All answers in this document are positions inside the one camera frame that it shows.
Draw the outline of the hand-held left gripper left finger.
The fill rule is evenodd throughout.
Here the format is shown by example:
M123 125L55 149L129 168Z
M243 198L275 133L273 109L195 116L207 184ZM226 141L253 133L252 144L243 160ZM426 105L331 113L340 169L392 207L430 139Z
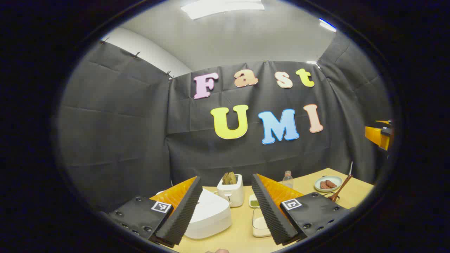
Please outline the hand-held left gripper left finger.
M169 248L179 245L203 191L195 176L153 197L135 196L106 213L118 228Z

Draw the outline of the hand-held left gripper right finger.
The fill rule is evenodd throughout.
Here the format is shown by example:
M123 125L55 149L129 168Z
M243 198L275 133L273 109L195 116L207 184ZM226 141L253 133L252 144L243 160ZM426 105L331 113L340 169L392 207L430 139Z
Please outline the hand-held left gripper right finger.
M252 190L277 245L320 234L351 212L318 192L301 194L260 174L252 175Z

